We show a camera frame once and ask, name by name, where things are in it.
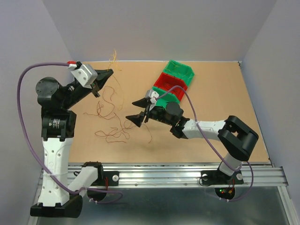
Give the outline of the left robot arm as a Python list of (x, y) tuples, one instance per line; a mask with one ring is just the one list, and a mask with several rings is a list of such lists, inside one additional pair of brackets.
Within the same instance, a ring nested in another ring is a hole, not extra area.
[(76, 114), (70, 110), (84, 97), (98, 92), (113, 74), (113, 70), (96, 70), (91, 88), (77, 80), (62, 86), (56, 79), (46, 77), (36, 85), (37, 101), (41, 105), (44, 174), (42, 191), (30, 215), (48, 218), (77, 218), (83, 208), (83, 197), (91, 184), (104, 181), (100, 162), (86, 162), (80, 173), (68, 184), (68, 158), (75, 134)]

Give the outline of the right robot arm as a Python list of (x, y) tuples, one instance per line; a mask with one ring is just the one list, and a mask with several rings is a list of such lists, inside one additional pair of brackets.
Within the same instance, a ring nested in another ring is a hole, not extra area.
[(145, 109), (139, 114), (126, 116), (138, 127), (152, 119), (171, 126), (171, 133), (179, 139), (203, 138), (223, 144), (227, 155), (221, 159), (218, 169), (201, 173), (202, 185), (226, 185), (230, 181), (243, 183), (236, 176), (240, 173), (241, 163), (249, 160), (259, 136), (238, 117), (231, 115), (226, 120), (196, 121), (184, 117), (184, 111), (176, 102), (161, 107), (143, 98), (133, 105)]

